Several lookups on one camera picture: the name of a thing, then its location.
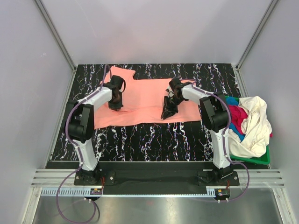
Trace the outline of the salmon pink t-shirt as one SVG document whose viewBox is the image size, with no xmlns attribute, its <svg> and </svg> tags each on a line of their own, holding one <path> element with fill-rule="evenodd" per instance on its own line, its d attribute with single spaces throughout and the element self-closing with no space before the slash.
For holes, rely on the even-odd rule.
<svg viewBox="0 0 299 224">
<path fill-rule="evenodd" d="M 178 106 L 178 113 L 163 120 L 164 96 L 168 93 L 170 78 L 135 80 L 134 70 L 111 67 L 112 75 L 122 77 L 126 89 L 122 94 L 123 107 L 119 111 L 109 109 L 108 103 L 102 105 L 94 113 L 94 128 L 108 126 L 134 126 L 141 123 L 175 123 L 200 121 L 198 105 L 192 101 L 184 101 Z"/>
</svg>

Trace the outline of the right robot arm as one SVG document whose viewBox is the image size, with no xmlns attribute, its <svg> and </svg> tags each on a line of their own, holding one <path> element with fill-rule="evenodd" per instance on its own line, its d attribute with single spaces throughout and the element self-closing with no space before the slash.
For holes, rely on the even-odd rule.
<svg viewBox="0 0 299 224">
<path fill-rule="evenodd" d="M 178 77 L 171 79 L 166 91 L 168 96 L 164 97 L 161 119 L 174 116 L 183 101 L 191 100 L 199 105 L 202 123 L 210 132 L 214 168 L 205 176 L 199 176 L 199 181 L 227 185 L 233 179 L 234 170 L 228 148 L 231 114 L 224 94 L 205 91 L 196 87 L 195 83 L 183 83 Z"/>
</svg>

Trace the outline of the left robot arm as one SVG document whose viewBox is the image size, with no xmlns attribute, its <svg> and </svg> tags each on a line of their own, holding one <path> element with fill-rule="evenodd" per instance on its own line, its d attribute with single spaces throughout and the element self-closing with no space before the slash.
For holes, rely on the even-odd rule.
<svg viewBox="0 0 299 224">
<path fill-rule="evenodd" d="M 119 111 L 123 107 L 122 93 L 125 88 L 125 80 L 113 75 L 108 83 L 102 83 L 87 97 L 67 103 L 65 109 L 68 116 L 64 121 L 64 133 L 79 159 L 76 185 L 95 185 L 103 180 L 92 145 L 94 113 L 105 103 L 108 103 L 110 110 Z"/>
</svg>

